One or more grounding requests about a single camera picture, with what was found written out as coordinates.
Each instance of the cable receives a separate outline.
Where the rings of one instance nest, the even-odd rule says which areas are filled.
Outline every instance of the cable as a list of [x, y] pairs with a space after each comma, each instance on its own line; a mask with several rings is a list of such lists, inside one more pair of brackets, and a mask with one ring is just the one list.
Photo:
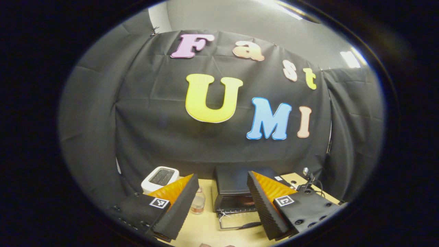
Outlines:
[[318, 191], [318, 192], [320, 192], [320, 194], [323, 196], [323, 198], [326, 198], [326, 196], [325, 196], [325, 194], [323, 193], [323, 184], [322, 184], [322, 182], [320, 182], [320, 180], [317, 180], [317, 181], [314, 181], [314, 182], [319, 182], [320, 183], [320, 191]]

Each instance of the sticker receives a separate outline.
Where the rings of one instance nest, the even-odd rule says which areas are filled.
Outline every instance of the sticker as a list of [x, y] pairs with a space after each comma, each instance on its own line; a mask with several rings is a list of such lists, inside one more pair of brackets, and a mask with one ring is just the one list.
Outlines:
[[238, 41], [235, 45], [237, 46], [232, 50], [233, 54], [240, 58], [251, 58], [255, 61], [262, 61], [265, 59], [265, 57], [262, 56], [261, 47], [253, 42]]
[[299, 111], [302, 113], [302, 117], [300, 119], [300, 129], [297, 132], [297, 137], [307, 138], [309, 136], [309, 115], [312, 111], [311, 108], [306, 106], [299, 107]]
[[315, 90], [317, 88], [317, 85], [314, 84], [314, 79], [316, 78], [316, 74], [314, 74], [313, 70], [310, 68], [304, 68], [303, 71], [305, 72], [306, 84], [308, 85], [309, 88]]
[[172, 58], [193, 58], [195, 53], [192, 51], [192, 47], [201, 51], [206, 45], [206, 40], [213, 41], [215, 39], [215, 36], [211, 34], [183, 34], [180, 37], [183, 39], [177, 50], [171, 54]]
[[169, 203], [169, 200], [154, 198], [152, 202], [149, 204], [153, 207], [165, 208], [165, 206]]
[[282, 64], [284, 65], [284, 75], [288, 79], [292, 81], [297, 81], [297, 73], [296, 73], [296, 66], [294, 63], [284, 60], [282, 61]]
[[190, 74], [186, 77], [189, 88], [186, 95], [187, 113], [201, 122], [221, 123], [229, 120], [235, 114], [238, 88], [243, 85], [239, 79], [232, 77], [221, 78], [224, 84], [224, 102], [220, 109], [210, 109], [206, 106], [209, 84], [215, 79], [210, 75]]
[[247, 133], [247, 138], [252, 140], [260, 139], [262, 137], [262, 127], [266, 139], [271, 136], [274, 140], [285, 140], [287, 138], [287, 124], [292, 109], [291, 106], [282, 103], [273, 115], [270, 102], [266, 98], [255, 97], [252, 99], [252, 103], [255, 105], [255, 116], [252, 130]]
[[288, 204], [291, 204], [291, 203], [294, 202], [293, 199], [291, 199], [290, 196], [282, 196], [282, 197], [276, 198], [275, 200], [277, 201], [277, 203], [281, 207], [283, 207], [285, 205], [288, 205]]

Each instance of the wooden table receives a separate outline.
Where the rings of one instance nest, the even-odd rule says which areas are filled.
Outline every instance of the wooden table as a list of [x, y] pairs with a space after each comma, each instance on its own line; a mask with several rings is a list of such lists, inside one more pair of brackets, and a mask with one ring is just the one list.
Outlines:
[[[296, 181], [295, 185], [306, 183], [306, 180], [296, 173], [282, 175], [281, 177], [289, 183], [292, 180]], [[199, 215], [189, 212], [177, 239], [172, 240], [171, 243], [163, 241], [164, 243], [175, 247], [199, 247], [202, 243], [212, 247], [226, 247], [228, 245], [235, 247], [267, 247], [288, 239], [268, 240], [262, 225], [240, 230], [220, 230], [218, 216], [212, 208], [212, 180], [199, 179], [198, 182], [206, 196], [204, 212]], [[332, 203], [339, 203], [339, 200], [326, 193], [325, 196]]]

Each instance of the black fabric backdrop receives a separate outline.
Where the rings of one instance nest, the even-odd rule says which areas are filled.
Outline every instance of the black fabric backdrop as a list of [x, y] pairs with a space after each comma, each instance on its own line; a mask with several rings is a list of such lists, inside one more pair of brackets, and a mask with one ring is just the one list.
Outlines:
[[[171, 58], [185, 33], [213, 34], [215, 40], [193, 58]], [[258, 44], [265, 60], [236, 57], [232, 50], [240, 40]], [[296, 82], [283, 75], [284, 59], [295, 64]], [[307, 87], [303, 68], [316, 74], [316, 90]], [[223, 104], [222, 77], [244, 82], [233, 117], [205, 123], [188, 115], [186, 76], [193, 73], [215, 78], [206, 100], [212, 109]], [[253, 97], [267, 98], [273, 112], [281, 103], [292, 106], [287, 139], [246, 138]], [[302, 105], [312, 109], [308, 138], [296, 135]], [[308, 167], [328, 193], [350, 200], [376, 165], [383, 116], [379, 84], [367, 68], [321, 71], [271, 42], [235, 33], [192, 30], [150, 37], [120, 25], [74, 68], [60, 103], [59, 135], [73, 177], [101, 208], [141, 192], [140, 183], [157, 166], [211, 178], [215, 165], [231, 163], [270, 166], [280, 174]]]

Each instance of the pink letter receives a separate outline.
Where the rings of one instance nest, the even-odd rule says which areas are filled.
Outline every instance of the pink letter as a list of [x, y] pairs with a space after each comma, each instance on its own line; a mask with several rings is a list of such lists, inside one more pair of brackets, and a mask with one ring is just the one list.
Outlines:
[[172, 58], [193, 58], [195, 53], [192, 52], [192, 47], [201, 51], [206, 45], [206, 40], [213, 41], [215, 39], [215, 36], [211, 34], [183, 34], [181, 37], [183, 39], [177, 50], [171, 54]]

